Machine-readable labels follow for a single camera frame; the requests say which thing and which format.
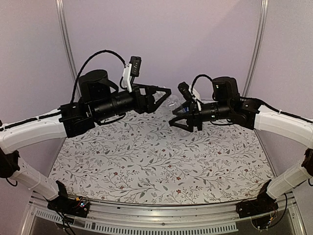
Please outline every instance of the floral pattern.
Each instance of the floral pattern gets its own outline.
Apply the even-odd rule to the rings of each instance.
[[[255,197],[273,177],[253,131],[207,122],[179,137],[164,107],[66,139],[50,174],[70,194],[144,204]]]

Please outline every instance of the clear plastic object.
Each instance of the clear plastic object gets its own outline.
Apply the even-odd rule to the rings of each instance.
[[[158,99],[162,95],[163,95],[162,93],[157,93],[155,94],[155,98]],[[172,111],[181,106],[183,102],[184,102],[183,99],[179,99],[176,95],[172,94],[162,103],[162,105],[159,107],[159,111],[164,115],[165,119],[169,121],[175,117]],[[171,129],[179,139],[185,138],[191,134],[190,132],[182,130],[177,127],[172,126]]]

